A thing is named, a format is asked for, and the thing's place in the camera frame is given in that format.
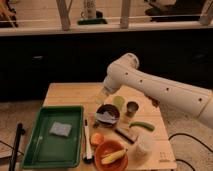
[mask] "green cucumber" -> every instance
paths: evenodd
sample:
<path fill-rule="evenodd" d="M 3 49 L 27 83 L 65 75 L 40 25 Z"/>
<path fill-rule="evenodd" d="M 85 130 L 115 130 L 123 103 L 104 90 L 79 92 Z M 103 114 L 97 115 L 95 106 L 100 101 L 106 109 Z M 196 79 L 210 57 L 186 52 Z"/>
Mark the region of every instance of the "green cucumber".
<path fill-rule="evenodd" d="M 154 129 L 155 129 L 154 125 L 147 123 L 147 122 L 131 122 L 129 124 L 129 127 L 131 128 L 132 126 L 141 126 L 143 128 L 146 128 L 149 131 L 154 131 Z"/>

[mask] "dark cabinet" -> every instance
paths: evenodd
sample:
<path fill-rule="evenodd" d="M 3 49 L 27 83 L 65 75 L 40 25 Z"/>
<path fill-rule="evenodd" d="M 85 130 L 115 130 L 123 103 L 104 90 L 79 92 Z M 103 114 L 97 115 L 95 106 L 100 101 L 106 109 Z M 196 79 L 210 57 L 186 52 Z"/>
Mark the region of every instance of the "dark cabinet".
<path fill-rule="evenodd" d="M 51 82 L 101 82 L 127 52 L 139 70 L 213 87 L 213 29 L 1 37 L 0 100 L 44 98 Z"/>

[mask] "green tray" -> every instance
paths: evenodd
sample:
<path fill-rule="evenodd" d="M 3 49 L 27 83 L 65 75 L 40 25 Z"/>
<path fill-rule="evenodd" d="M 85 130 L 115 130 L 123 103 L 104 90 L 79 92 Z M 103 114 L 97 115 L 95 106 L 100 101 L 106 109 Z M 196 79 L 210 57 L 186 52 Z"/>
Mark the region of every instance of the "green tray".
<path fill-rule="evenodd" d="M 71 124 L 68 137 L 51 134 L 54 122 Z M 23 169 L 66 168 L 79 164 L 83 122 L 82 106 L 42 107 L 27 145 Z"/>

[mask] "gray sponge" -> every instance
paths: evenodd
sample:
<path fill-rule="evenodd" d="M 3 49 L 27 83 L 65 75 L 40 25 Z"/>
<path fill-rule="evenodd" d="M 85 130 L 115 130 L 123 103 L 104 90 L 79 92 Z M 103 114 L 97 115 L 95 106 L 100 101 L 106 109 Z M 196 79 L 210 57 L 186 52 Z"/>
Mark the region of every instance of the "gray sponge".
<path fill-rule="evenodd" d="M 68 137 L 70 134 L 72 126 L 70 124 L 63 124 L 60 122 L 54 122 L 51 129 L 50 133 L 59 135 L 59 136 L 65 136 Z"/>

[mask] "bowl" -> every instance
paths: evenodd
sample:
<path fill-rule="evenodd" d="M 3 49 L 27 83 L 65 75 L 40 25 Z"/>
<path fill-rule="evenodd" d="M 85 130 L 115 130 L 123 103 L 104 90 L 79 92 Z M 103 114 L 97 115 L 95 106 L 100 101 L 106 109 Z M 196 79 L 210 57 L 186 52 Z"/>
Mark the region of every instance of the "bowl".
<path fill-rule="evenodd" d="M 128 157 L 125 154 L 122 158 L 117 159 L 110 164 L 101 164 L 102 156 L 122 150 L 124 147 L 115 140 L 105 140 L 95 150 L 95 165 L 98 171 L 124 171 L 128 164 Z"/>
<path fill-rule="evenodd" d="M 120 118 L 120 112 L 115 105 L 104 104 L 96 112 L 96 122 L 105 126 L 113 127 Z"/>

